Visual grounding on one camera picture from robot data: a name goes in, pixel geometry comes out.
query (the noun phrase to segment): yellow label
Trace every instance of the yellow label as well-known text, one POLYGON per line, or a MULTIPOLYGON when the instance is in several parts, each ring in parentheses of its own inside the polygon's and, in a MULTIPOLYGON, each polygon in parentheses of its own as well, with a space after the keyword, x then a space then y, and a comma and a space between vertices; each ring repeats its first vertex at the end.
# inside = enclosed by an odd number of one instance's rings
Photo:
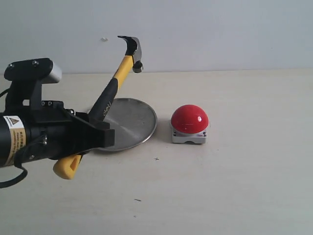
POLYGON ((11 134, 11 149, 5 165, 14 163, 14 154, 26 145, 26 132, 22 120, 18 116, 3 116, 11 134))

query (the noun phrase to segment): red dome button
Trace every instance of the red dome button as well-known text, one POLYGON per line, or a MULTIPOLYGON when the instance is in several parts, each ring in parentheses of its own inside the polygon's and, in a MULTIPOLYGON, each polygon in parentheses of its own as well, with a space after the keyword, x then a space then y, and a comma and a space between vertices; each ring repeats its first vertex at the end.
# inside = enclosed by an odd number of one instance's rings
POLYGON ((187 104, 176 109, 172 115, 171 124, 178 132, 195 134, 208 127, 209 118, 202 108, 187 104))

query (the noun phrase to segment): table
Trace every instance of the table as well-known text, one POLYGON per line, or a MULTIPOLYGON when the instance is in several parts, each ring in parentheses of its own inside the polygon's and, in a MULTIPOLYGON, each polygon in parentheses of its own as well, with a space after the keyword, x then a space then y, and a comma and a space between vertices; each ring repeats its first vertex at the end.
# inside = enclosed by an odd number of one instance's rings
MULTIPOLYGON (((111 75, 64 75, 43 99, 86 111, 111 75)), ((151 105, 155 134, 89 153, 71 181, 52 160, 25 164, 28 177, 0 190, 1 234, 312 234, 312 69, 132 73, 117 97, 151 105), (207 144, 171 143, 169 119, 184 104, 208 113, 207 144)), ((0 180, 18 173, 2 168, 0 180)))

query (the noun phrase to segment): metal plate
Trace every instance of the metal plate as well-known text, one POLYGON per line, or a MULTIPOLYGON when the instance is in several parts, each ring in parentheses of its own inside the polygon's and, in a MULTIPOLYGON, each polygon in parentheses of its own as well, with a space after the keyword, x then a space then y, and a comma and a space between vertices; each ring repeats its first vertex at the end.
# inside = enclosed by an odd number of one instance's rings
POLYGON ((116 152, 144 143, 157 127, 157 115, 146 103, 132 98, 116 98, 104 121, 115 129, 115 145, 100 148, 116 152))

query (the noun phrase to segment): robotic arm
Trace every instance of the robotic arm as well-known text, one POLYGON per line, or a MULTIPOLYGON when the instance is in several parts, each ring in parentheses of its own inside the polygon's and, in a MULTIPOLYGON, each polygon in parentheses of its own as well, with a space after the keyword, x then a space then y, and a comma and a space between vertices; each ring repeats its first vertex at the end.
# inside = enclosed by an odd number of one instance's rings
POLYGON ((1 182, 0 188, 27 176, 23 163, 45 158, 57 161, 53 170, 59 177, 72 179, 83 155, 114 145, 115 132, 103 119, 130 70, 139 73, 143 67, 138 38, 119 38, 127 43, 125 56, 88 114, 65 109, 62 101, 42 100, 42 84, 58 83, 62 76, 50 59, 8 66, 4 78, 11 86, 6 90, 5 111, 0 113, 0 168, 14 165, 23 172, 1 182), (24 100, 29 100, 29 105, 23 105, 24 100))

